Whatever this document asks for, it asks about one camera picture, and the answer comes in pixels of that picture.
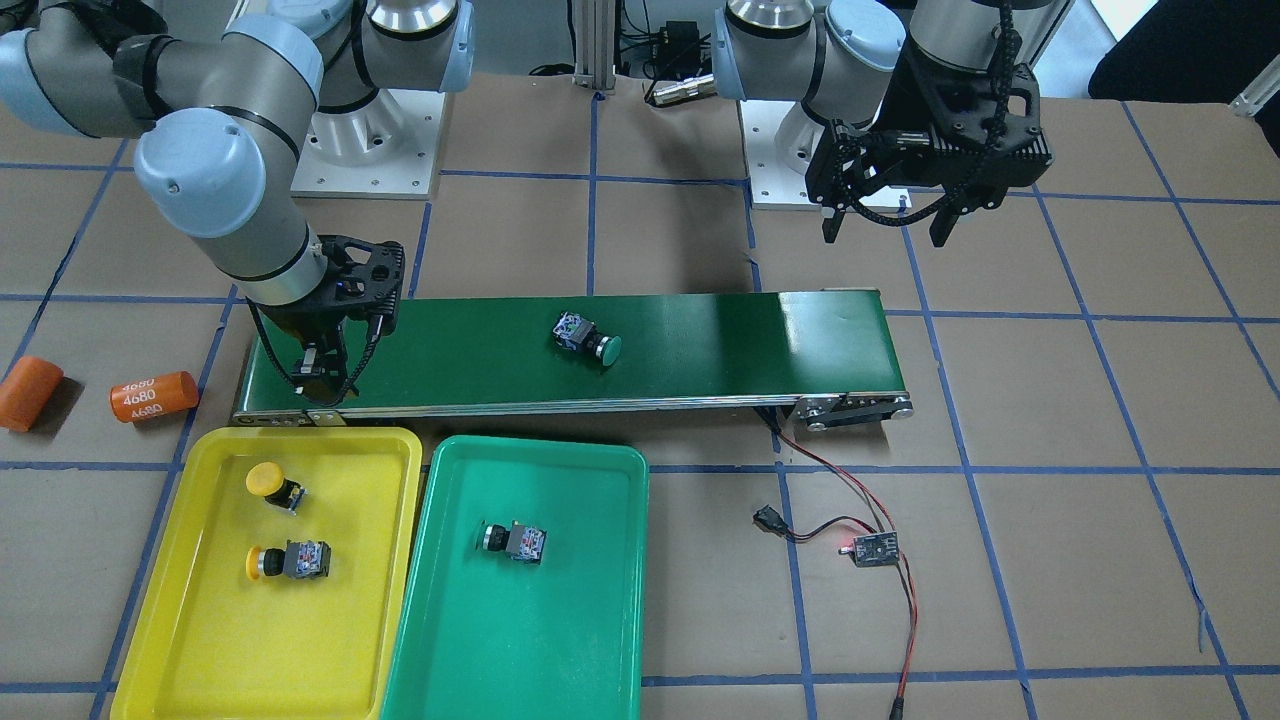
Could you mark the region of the black gripper near buttons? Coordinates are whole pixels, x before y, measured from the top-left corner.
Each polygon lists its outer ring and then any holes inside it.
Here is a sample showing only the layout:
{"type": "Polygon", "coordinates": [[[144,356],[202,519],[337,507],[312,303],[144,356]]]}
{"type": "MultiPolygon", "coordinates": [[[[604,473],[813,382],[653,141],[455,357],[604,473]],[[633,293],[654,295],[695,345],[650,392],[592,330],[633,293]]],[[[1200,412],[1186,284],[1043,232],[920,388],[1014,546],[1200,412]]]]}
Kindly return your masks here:
{"type": "Polygon", "coordinates": [[[975,68],[956,68],[909,44],[878,120],[868,129],[828,123],[806,170],[826,243],[836,242],[854,199],[910,184],[943,188],[947,200],[931,222],[931,242],[942,249],[963,214],[997,208],[1010,188],[1048,170],[1055,155],[1037,81],[1027,63],[1007,64],[1006,54],[998,44],[979,54],[975,68]]]}

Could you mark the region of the black gripper near trays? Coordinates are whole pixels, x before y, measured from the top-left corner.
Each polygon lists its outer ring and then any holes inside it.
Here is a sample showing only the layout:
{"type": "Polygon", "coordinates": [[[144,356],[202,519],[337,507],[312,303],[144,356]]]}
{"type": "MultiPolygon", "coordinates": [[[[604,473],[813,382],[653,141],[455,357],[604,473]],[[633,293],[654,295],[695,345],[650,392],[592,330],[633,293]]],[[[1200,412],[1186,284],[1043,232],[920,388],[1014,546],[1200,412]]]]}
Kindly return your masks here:
{"type": "Polygon", "coordinates": [[[396,331],[404,249],[343,234],[323,234],[320,242],[326,265],[311,292],[292,304],[250,306],[289,337],[317,341],[303,346],[296,364],[296,393],[315,405],[338,405],[349,392],[348,352],[338,333],[347,319],[369,323],[379,337],[396,331]]]}

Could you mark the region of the silver robot arm near trays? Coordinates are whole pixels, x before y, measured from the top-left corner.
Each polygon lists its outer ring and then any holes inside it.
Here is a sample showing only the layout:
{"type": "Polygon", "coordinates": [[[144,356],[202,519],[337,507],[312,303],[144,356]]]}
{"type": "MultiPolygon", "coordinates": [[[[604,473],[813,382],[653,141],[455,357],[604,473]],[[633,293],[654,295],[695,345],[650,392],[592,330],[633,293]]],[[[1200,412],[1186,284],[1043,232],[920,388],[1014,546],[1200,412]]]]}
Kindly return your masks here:
{"type": "Polygon", "coordinates": [[[38,1],[3,35],[3,102],[27,126],[134,138],[157,210],[300,343],[280,378],[333,407],[396,328],[404,249],[319,234],[291,196],[316,114],[390,88],[458,92],[474,67],[468,1],[271,1],[215,42],[183,41],[143,1],[38,1]]]}

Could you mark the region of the silver robot arm near conveyor start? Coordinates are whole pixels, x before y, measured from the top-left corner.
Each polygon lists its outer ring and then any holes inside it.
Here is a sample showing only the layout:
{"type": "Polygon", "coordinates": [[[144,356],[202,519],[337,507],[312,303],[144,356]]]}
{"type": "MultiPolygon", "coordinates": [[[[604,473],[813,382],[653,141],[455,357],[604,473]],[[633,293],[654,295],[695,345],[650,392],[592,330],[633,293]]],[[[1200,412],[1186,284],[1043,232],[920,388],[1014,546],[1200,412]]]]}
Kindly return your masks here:
{"type": "Polygon", "coordinates": [[[710,58],[717,92],[794,105],[815,131],[800,161],[826,242],[844,218],[957,220],[996,209],[1053,164],[1034,61],[1066,1],[727,1],[710,58]]]}

